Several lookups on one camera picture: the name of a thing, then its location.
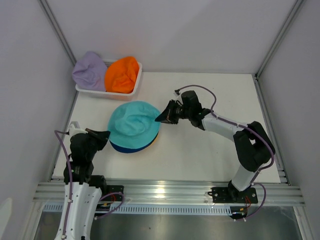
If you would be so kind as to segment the dark blue bucket hat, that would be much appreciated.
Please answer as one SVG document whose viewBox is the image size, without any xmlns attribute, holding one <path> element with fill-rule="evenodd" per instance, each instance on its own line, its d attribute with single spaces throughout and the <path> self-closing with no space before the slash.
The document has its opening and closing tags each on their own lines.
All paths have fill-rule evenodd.
<svg viewBox="0 0 320 240">
<path fill-rule="evenodd" d="M 128 147 L 122 147 L 119 146 L 115 143 L 110 142 L 111 146 L 118 152 L 120 153 L 124 153 L 124 154 L 132 154 L 132 153 L 137 153 L 140 152 L 146 148 L 148 148 L 149 146 L 151 146 L 156 140 L 157 140 L 158 136 L 156 136 L 150 143 L 148 143 L 147 145 L 140 147 L 140 148 L 128 148 Z"/>
</svg>

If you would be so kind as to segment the teal bucket hat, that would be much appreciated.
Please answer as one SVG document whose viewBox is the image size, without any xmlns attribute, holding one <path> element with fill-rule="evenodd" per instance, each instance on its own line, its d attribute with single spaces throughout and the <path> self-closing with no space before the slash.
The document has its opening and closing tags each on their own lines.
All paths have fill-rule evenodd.
<svg viewBox="0 0 320 240">
<path fill-rule="evenodd" d="M 143 149 L 156 138 L 160 111 L 145 101 L 130 101 L 118 106 L 109 118 L 111 144 L 125 149 Z"/>
</svg>

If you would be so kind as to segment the orange bucket hat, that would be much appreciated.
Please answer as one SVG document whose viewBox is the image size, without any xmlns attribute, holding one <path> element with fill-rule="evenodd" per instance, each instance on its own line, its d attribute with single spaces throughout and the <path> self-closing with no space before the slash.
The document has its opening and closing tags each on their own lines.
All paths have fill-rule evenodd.
<svg viewBox="0 0 320 240">
<path fill-rule="evenodd" d="M 140 67 L 133 56 L 121 58 L 106 70 L 104 86 L 107 92 L 130 94 L 136 85 Z"/>
</svg>

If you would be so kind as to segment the lavender bucket hat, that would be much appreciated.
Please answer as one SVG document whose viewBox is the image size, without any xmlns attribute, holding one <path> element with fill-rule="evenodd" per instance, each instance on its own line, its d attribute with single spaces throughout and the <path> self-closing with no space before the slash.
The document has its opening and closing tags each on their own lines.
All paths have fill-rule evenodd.
<svg viewBox="0 0 320 240">
<path fill-rule="evenodd" d="M 72 79 L 81 89 L 105 92 L 107 69 L 107 65 L 95 52 L 87 51 L 76 62 L 72 71 Z"/>
</svg>

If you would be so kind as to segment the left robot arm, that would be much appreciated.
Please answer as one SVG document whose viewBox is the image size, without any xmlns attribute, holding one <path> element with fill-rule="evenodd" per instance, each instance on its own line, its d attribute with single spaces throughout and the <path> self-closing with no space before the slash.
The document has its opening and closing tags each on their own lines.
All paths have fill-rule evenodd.
<svg viewBox="0 0 320 240">
<path fill-rule="evenodd" d="M 110 132 L 71 127 L 54 131 L 66 158 L 64 203 L 56 240 L 88 240 L 97 204 L 107 197 L 105 177 L 92 175 L 93 159 L 107 144 Z"/>
</svg>

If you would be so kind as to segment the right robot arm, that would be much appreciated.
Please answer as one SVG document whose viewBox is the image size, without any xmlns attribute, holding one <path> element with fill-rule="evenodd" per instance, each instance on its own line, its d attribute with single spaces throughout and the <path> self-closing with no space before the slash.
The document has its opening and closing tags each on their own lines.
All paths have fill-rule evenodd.
<svg viewBox="0 0 320 240">
<path fill-rule="evenodd" d="M 232 141 L 240 166 L 226 187 L 212 187 L 208 195 L 214 203 L 258 202 L 252 185 L 260 172 L 275 162 L 275 148 L 262 125 L 253 121 L 237 123 L 203 108 L 195 91 L 180 94 L 180 100 L 170 100 L 165 110 L 155 119 L 163 124 L 176 125 L 180 119 L 203 131 L 213 132 Z"/>
</svg>

